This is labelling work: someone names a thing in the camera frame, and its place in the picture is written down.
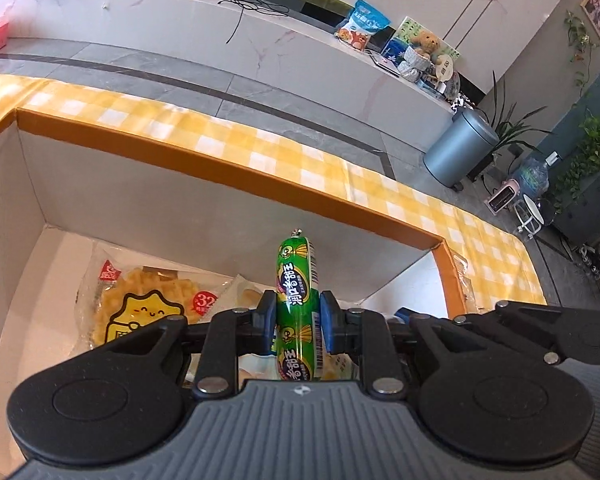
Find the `white stool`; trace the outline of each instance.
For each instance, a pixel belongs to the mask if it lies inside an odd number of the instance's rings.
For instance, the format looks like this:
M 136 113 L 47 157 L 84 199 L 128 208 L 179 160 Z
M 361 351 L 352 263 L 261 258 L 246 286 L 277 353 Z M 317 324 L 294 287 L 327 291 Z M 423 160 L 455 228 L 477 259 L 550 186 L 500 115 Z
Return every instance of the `white stool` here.
M 521 233 L 526 230 L 528 233 L 527 237 L 531 240 L 544 225 L 544 219 L 540 214 L 538 206 L 527 195 L 523 195 L 522 200 L 517 200 L 514 203 L 513 211 L 515 211 L 521 223 L 517 227 L 517 231 Z

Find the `gray trash can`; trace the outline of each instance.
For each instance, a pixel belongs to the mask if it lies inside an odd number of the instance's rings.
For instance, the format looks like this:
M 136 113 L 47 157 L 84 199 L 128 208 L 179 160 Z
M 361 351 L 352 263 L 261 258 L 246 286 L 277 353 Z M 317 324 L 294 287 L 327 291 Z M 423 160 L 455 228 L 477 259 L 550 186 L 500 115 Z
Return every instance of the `gray trash can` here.
M 453 123 L 424 156 L 424 165 L 440 184 L 454 187 L 498 143 L 493 129 L 469 108 L 458 110 Z

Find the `blue plastic bag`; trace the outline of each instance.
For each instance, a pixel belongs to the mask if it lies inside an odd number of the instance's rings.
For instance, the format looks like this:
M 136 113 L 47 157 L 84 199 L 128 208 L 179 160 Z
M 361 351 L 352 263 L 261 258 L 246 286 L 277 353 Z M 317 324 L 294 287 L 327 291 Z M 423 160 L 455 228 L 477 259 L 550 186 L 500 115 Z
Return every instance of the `blue plastic bag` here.
M 395 66 L 400 65 L 404 61 L 404 53 L 408 45 L 399 38 L 391 38 L 380 53 L 382 56 L 391 61 Z
M 335 36 L 358 50 L 364 50 L 371 37 L 389 23 L 391 21 L 382 12 L 365 0 L 358 0 L 349 19 L 338 28 Z

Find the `metal screw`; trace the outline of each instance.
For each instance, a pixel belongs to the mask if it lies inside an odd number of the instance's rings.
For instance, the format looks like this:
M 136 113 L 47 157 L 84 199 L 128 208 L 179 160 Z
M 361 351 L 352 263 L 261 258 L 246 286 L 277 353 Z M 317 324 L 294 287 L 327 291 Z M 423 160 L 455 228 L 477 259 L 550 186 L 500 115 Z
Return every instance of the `metal screw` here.
M 198 389 L 204 394 L 220 394 L 229 387 L 222 377 L 205 377 L 198 381 Z
M 555 352 L 547 352 L 543 359 L 548 365 L 557 365 L 560 362 L 560 356 Z
M 393 377 L 376 379 L 372 386 L 376 392 L 383 395 L 396 394 L 404 388 L 402 381 Z

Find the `green sausage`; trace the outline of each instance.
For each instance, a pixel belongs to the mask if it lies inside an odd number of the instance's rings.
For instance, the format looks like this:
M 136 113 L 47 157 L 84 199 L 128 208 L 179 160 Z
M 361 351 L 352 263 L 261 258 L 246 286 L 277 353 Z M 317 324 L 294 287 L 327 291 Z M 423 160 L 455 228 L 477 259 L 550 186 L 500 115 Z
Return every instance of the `green sausage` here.
M 318 273 L 311 242 L 296 230 L 280 245 L 276 288 L 278 373 L 285 381 L 322 376 Z

